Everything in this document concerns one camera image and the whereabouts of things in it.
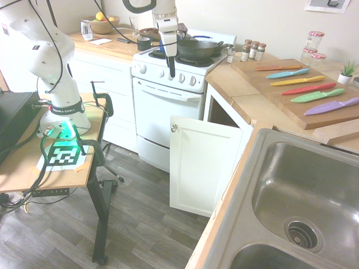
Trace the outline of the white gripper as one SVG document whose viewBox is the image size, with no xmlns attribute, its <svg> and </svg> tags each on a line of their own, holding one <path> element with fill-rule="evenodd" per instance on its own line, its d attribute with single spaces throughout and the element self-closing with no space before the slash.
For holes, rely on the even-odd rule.
<svg viewBox="0 0 359 269">
<path fill-rule="evenodd" d="M 160 38 L 167 56 L 170 78 L 174 78 L 176 70 L 174 66 L 175 55 L 177 54 L 177 30 L 178 18 L 174 16 L 156 15 L 155 21 L 159 30 Z"/>
</svg>

